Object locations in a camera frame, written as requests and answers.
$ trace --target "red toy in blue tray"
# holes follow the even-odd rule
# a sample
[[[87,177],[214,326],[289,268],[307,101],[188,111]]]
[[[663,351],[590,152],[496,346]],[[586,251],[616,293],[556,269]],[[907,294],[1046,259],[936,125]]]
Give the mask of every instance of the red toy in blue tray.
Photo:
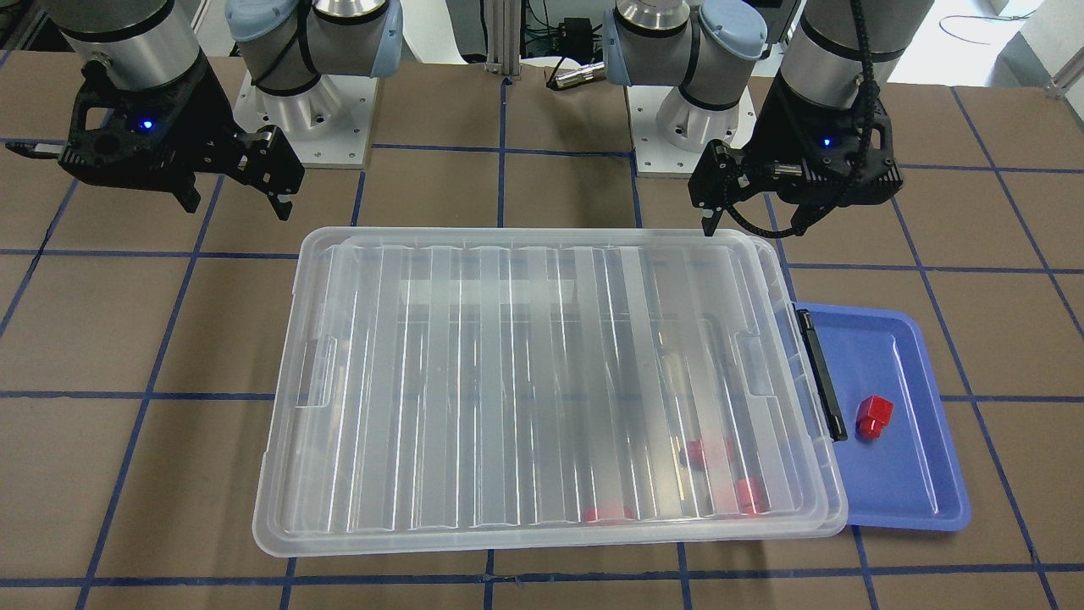
[[[892,403],[874,394],[862,401],[859,407],[859,434],[863,439],[876,440],[891,420]]]

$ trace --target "tiled floor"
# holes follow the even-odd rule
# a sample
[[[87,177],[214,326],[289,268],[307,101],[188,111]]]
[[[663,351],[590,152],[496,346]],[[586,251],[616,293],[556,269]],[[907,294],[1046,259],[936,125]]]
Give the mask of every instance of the tiled floor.
[[[63,137],[70,57],[0,63],[0,139]],[[235,88],[240,61],[216,67]],[[683,182],[632,174],[619,90],[409,65],[382,85],[365,173],[311,171],[286,223],[216,177],[188,215],[0,152],[0,608],[1081,607],[1084,134],[1032,90],[885,100],[908,185],[777,247],[798,298],[918,322],[972,502],[963,532],[260,551],[255,485],[309,230],[699,225]],[[790,213],[744,205],[761,224]]]

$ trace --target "metal post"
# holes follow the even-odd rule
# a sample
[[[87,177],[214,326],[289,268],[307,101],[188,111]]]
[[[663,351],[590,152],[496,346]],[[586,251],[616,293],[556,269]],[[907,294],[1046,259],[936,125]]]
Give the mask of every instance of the metal post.
[[[519,78],[519,31],[522,15],[516,0],[486,0],[486,24],[489,49],[486,69],[493,74]]]
[[[1043,90],[1046,91],[1047,98],[1059,100],[1066,96],[1066,91],[1082,76],[1084,76],[1084,48],[1076,51],[1073,59],[1069,60],[1057,74],[1050,77],[1050,81],[1043,87]]]

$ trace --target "transparent plastic lid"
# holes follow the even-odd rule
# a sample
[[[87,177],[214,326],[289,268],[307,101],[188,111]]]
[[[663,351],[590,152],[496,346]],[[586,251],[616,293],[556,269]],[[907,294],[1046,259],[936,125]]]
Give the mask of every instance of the transparent plastic lid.
[[[809,371],[736,231],[320,229],[253,531],[281,557],[831,535]]]

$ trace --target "plastic storage box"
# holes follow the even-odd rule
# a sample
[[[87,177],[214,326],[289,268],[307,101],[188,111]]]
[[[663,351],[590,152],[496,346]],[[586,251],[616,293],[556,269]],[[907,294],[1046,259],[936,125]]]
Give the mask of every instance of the plastic storage box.
[[[326,228],[253,530],[275,556],[812,537],[847,520],[772,247]]]

